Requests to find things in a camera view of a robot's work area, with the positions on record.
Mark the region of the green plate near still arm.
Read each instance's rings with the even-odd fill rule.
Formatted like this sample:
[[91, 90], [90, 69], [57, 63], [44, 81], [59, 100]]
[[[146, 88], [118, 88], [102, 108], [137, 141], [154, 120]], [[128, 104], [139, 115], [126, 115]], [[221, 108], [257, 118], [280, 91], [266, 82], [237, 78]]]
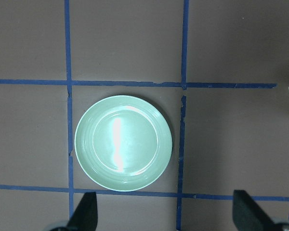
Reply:
[[98, 185], [140, 190], [155, 182], [172, 153], [170, 127], [147, 101], [128, 95], [104, 98], [78, 122], [74, 148], [84, 173]]

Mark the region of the idle left gripper black right finger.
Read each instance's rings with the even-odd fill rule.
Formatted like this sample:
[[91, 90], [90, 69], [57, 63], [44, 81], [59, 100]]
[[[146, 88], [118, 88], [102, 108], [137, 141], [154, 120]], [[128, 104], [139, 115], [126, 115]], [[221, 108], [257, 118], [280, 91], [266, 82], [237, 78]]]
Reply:
[[233, 222], [238, 231], [282, 231], [244, 190], [233, 192]]

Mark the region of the idle left gripper black left finger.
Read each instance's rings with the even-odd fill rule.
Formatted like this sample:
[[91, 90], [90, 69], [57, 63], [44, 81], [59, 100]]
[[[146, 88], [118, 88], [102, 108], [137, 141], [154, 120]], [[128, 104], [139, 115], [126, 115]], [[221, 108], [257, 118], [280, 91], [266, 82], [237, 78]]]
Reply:
[[66, 228], [68, 231], [95, 231], [97, 224], [98, 209], [96, 193], [86, 192]]

